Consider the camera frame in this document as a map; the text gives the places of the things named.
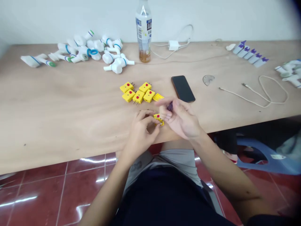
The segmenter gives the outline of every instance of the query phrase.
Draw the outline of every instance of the white wall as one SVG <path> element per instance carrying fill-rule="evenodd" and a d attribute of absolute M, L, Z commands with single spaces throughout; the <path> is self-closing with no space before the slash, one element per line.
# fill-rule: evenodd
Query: white wall
<path fill-rule="evenodd" d="M 166 41 L 193 24 L 193 41 L 292 40 L 300 21 L 290 0 L 149 0 L 152 40 Z M 138 0 L 3 0 L 0 37 L 9 44 L 65 42 L 92 29 L 136 42 Z"/>

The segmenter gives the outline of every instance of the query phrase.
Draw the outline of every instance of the smartphone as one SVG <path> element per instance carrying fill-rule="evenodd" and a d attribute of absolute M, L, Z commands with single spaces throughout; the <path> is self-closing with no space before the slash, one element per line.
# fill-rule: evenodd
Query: smartphone
<path fill-rule="evenodd" d="M 187 103 L 195 101 L 195 97 L 184 75 L 173 76 L 172 83 L 180 100 Z"/>

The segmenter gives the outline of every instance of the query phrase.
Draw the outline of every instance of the yellow connector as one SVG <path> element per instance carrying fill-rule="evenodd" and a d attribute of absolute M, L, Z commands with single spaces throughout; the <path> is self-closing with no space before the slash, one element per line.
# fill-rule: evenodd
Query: yellow connector
<path fill-rule="evenodd" d="M 159 101 L 160 99 L 163 99 L 164 97 L 163 96 L 161 96 L 160 94 L 156 94 L 154 97 L 153 97 L 153 100 L 154 101 Z"/>
<path fill-rule="evenodd" d="M 139 90 L 143 93 L 146 93 L 147 90 L 151 89 L 151 84 L 144 83 L 142 86 L 139 87 Z"/>
<path fill-rule="evenodd" d="M 153 97 L 156 93 L 152 90 L 148 90 L 146 91 L 146 94 L 144 95 L 143 99 L 146 101 L 146 102 L 151 102 L 153 100 Z"/>
<path fill-rule="evenodd" d="M 142 91 L 138 90 L 135 94 L 135 96 L 133 97 L 133 101 L 134 103 L 137 102 L 137 104 L 141 104 L 142 100 L 143 100 L 143 96 L 145 95 L 145 93 L 143 93 Z"/>
<path fill-rule="evenodd" d="M 120 89 L 123 93 L 126 93 L 129 89 L 133 90 L 134 89 L 134 84 L 127 82 L 124 85 L 120 86 Z"/>
<path fill-rule="evenodd" d="M 126 102 L 131 102 L 131 100 L 133 99 L 135 94 L 136 93 L 130 89 L 130 90 L 126 91 L 125 94 L 122 95 L 122 98 L 125 99 Z"/>
<path fill-rule="evenodd" d="M 155 115 L 154 115 L 154 118 L 155 118 L 156 120 L 158 120 L 160 123 L 163 121 L 163 119 L 160 118 L 160 114 L 155 114 Z"/>

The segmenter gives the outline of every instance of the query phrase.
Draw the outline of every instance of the white cord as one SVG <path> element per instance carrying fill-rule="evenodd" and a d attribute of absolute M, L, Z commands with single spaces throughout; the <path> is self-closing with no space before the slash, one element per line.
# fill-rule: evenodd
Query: white cord
<path fill-rule="evenodd" d="M 182 31 L 183 31 L 186 27 L 191 27 L 191 34 L 190 34 L 190 36 L 189 36 L 189 38 L 188 38 L 188 40 L 187 40 L 187 43 L 186 43 L 185 45 L 180 45 L 180 47 L 179 47 L 177 50 L 172 51 L 171 54 L 173 54 L 174 52 L 178 51 L 179 49 L 182 49 L 182 48 L 187 47 L 188 44 L 190 43 L 190 40 L 191 40 L 191 38 L 192 38 L 192 36 L 193 36 L 193 33 L 194 33 L 194 28 L 193 28 L 193 25 L 192 25 L 192 24 L 188 24 L 188 25 L 186 25 L 185 27 L 183 27 L 182 30 L 180 31 L 179 35 L 182 33 Z M 164 45 L 153 44 L 153 45 L 159 46 L 159 47 L 162 47 L 162 46 L 168 46 L 168 44 L 164 44 Z M 151 50 L 151 52 L 152 52 L 153 54 L 157 55 L 158 57 L 160 57 L 160 58 L 162 58 L 162 59 L 164 59 L 164 60 L 171 56 L 171 54 L 169 54 L 167 57 L 162 57 L 162 56 L 158 55 L 157 53 L 155 53 L 152 49 L 150 49 L 150 50 Z"/>
<path fill-rule="evenodd" d="M 266 89 L 264 88 L 264 86 L 263 86 L 262 83 L 261 83 L 260 78 L 262 78 L 262 77 L 265 77 L 265 78 L 269 78 L 269 79 L 271 79 L 271 80 L 274 80 L 274 81 L 275 81 L 275 82 L 276 82 L 276 83 L 277 83 L 277 84 L 285 91 L 287 98 L 285 99 L 284 102 L 272 102 L 271 97 L 267 94 Z M 226 89 L 223 89 L 223 88 L 219 88 L 219 89 L 220 89 L 220 90 L 224 90 L 224 91 L 226 91 L 226 92 L 228 92 L 228 93 L 232 93 L 232 94 L 234 94 L 234 95 L 236 95 L 236 96 L 238 96 L 238 97 L 240 97 L 240 98 L 242 98 L 242 99 L 244 99 L 244 100 L 246 100 L 246 101 L 248 101 L 248 102 L 251 102 L 252 104 L 255 104 L 255 105 L 259 106 L 259 107 L 262 107 L 262 108 L 266 108 L 266 107 L 270 106 L 270 104 L 284 104 L 284 103 L 288 100 L 288 98 L 289 98 L 288 92 L 287 92 L 287 91 L 285 90 L 285 88 L 283 88 L 283 86 L 280 85 L 280 83 L 277 82 L 275 79 L 262 75 L 262 76 L 259 76 L 258 80 L 259 80 L 259 84 L 261 85 L 261 87 L 262 87 L 264 93 L 267 95 L 267 97 L 268 97 L 269 99 L 263 97 L 261 94 L 259 94 L 258 92 L 254 91 L 254 90 L 253 90 L 250 86 L 248 86 L 247 84 L 243 83 L 242 85 L 245 86 L 245 87 L 247 87 L 247 88 L 249 88 L 249 89 L 252 90 L 254 93 L 256 93 L 257 95 L 259 95 L 260 97 L 262 97 L 264 100 L 266 100 L 267 102 L 269 102 L 267 106 L 259 105 L 259 104 L 255 103 L 255 102 L 253 102 L 253 101 L 250 101 L 250 100 L 248 100 L 248 99 L 246 99 L 246 98 L 244 98 L 244 97 L 242 97 L 242 96 L 240 96 L 240 95 L 238 95 L 238 94 L 236 94 L 236 93 L 233 93 L 233 92 L 231 92 L 231 91 L 228 91 L 228 90 L 226 90 Z"/>

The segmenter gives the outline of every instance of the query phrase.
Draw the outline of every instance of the plastic bottle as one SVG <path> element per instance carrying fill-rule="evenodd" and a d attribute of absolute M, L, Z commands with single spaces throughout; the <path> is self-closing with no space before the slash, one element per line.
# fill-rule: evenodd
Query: plastic bottle
<path fill-rule="evenodd" d="M 151 11 L 148 6 L 148 0 L 139 0 L 139 6 L 136 11 L 136 28 L 139 59 L 143 63 L 148 63 L 151 59 Z"/>

